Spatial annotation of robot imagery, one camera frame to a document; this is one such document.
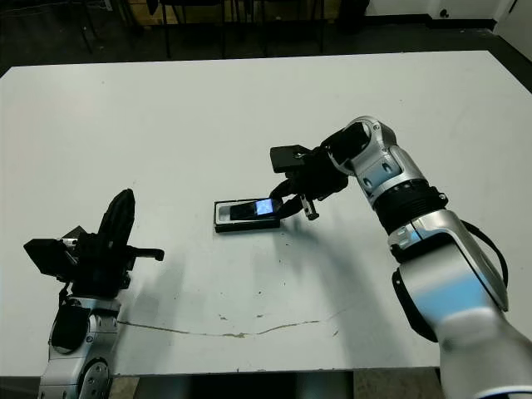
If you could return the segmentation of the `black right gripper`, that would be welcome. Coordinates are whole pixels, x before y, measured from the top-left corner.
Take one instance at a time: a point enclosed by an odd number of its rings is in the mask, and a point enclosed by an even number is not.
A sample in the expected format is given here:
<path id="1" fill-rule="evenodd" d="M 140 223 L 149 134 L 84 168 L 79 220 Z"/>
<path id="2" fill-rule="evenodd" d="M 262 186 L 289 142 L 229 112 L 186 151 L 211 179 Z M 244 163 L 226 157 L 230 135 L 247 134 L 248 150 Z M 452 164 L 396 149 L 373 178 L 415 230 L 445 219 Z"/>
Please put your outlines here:
<path id="1" fill-rule="evenodd" d="M 344 190 L 347 187 L 347 175 L 337 170 L 327 150 L 320 146 L 309 150 L 298 145 L 294 157 L 302 164 L 286 173 L 287 179 L 271 191 L 269 198 L 282 200 L 294 195 L 279 207 L 280 219 L 289 218 L 304 209 L 308 218 L 314 220 L 318 213 L 312 202 L 325 200 Z"/>

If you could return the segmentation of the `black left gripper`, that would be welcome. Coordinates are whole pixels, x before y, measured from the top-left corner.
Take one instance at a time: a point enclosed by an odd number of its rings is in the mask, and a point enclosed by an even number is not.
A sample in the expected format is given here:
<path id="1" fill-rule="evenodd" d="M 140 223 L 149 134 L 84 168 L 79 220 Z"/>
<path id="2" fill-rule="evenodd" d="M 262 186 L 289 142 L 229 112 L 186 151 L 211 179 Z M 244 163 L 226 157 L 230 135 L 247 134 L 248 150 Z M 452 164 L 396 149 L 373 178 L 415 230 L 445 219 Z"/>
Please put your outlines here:
<path id="1" fill-rule="evenodd" d="M 79 297 L 115 298 L 129 287 L 129 272 L 137 258 L 164 259 L 164 250 L 128 244 L 135 220 L 132 189 L 122 190 L 110 202 L 98 234 L 80 233 L 73 250 L 77 266 L 71 293 Z"/>

